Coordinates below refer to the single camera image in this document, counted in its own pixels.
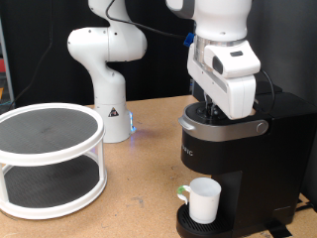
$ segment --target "coffee machine drip tray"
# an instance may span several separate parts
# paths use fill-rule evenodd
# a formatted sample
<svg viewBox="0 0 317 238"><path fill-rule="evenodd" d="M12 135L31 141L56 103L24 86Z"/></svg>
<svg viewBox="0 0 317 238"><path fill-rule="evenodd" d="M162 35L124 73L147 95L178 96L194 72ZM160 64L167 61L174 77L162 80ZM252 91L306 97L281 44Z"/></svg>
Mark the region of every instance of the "coffee machine drip tray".
<svg viewBox="0 0 317 238"><path fill-rule="evenodd" d="M189 216L188 205L183 204L177 212L177 231L181 237L186 238L230 238L232 227L230 227L221 213L218 212L214 222L199 224Z"/></svg>

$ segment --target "dark background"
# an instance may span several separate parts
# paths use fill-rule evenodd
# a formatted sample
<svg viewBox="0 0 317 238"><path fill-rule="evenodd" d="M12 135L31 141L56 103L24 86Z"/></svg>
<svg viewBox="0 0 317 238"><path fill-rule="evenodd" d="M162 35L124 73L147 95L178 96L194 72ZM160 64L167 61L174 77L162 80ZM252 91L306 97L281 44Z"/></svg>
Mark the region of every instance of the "dark background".
<svg viewBox="0 0 317 238"><path fill-rule="evenodd" d="M193 22L174 16L164 0L130 0L126 4L131 19L138 23L183 36L193 29ZM66 40L73 29L103 27L107 23L89 10L87 0L53 0L53 13L53 48L36 83L17 106L52 101L93 103L90 76L69 55ZM0 0L0 14L17 95L30 82L49 45L50 2ZM248 19L248 40L274 83L315 105L316 23L316 0L255 0ZM126 78L127 99L188 94L188 48L182 45L182 40L144 32L149 48L142 59L111 63ZM302 191L317 205L316 141Z"/></svg>
<svg viewBox="0 0 317 238"><path fill-rule="evenodd" d="M163 0L133 0L126 4L132 21L183 36L193 29L192 21L174 16ZM1 0L0 14L17 96L30 82L49 45L50 1ZM106 26L107 21L90 11L88 0L53 0L53 47L39 70L36 83L19 99L17 106L51 101L93 104L90 75L70 56L67 38L74 29ZM183 40L144 32L148 51L142 59L109 63L125 76L127 99L188 94L188 48L182 44Z"/></svg>

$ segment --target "white mug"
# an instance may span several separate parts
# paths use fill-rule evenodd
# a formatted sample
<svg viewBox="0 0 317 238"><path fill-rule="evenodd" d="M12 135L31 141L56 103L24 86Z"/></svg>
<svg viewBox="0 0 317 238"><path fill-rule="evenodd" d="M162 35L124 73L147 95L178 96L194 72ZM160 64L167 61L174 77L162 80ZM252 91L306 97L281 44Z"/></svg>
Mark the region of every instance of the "white mug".
<svg viewBox="0 0 317 238"><path fill-rule="evenodd" d="M196 178L189 186L180 186L178 197L187 205L187 198L182 194L185 190L190 193L190 218L201 224L213 222L216 219L219 205L220 184L211 178Z"/></svg>

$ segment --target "mug handle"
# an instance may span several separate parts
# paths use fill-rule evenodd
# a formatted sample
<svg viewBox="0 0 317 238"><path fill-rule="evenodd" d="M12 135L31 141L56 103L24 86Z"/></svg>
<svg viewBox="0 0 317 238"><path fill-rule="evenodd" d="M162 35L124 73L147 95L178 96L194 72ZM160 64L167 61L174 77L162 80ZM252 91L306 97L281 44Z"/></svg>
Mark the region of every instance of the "mug handle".
<svg viewBox="0 0 317 238"><path fill-rule="evenodd" d="M188 192L191 192L190 186L187 186L187 185L180 186L177 190L177 196L179 197L179 199L184 200L185 204L187 205L188 203L187 197L182 194L185 190Z"/></svg>

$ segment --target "white two-tier stand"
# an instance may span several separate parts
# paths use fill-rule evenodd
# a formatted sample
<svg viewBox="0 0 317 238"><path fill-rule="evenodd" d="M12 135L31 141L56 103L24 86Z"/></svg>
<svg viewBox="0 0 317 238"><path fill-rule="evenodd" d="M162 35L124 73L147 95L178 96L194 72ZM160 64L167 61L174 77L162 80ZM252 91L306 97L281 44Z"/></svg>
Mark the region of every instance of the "white two-tier stand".
<svg viewBox="0 0 317 238"><path fill-rule="evenodd" d="M0 116L0 208L25 219L64 216L88 205L107 182L102 118L65 103Z"/></svg>

